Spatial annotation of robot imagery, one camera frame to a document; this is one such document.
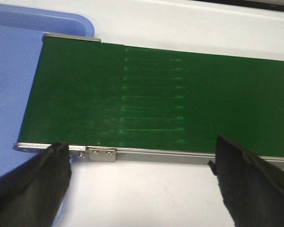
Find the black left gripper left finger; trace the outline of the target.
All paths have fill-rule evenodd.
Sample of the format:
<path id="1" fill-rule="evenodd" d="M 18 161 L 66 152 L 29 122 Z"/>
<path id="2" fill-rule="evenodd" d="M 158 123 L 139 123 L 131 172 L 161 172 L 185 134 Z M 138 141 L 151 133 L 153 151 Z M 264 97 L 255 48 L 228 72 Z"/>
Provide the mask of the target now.
<path id="1" fill-rule="evenodd" d="M 71 180 L 69 145 L 54 143 L 0 177 L 0 227 L 51 227 Z"/>

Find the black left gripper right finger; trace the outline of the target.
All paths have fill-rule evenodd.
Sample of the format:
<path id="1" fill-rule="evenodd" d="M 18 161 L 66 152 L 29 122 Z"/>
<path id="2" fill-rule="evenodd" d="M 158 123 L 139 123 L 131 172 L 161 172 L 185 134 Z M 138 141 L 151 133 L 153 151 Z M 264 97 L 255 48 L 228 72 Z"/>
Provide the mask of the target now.
<path id="1" fill-rule="evenodd" d="M 284 227 L 283 170 L 222 136 L 208 165 L 235 226 Z"/>

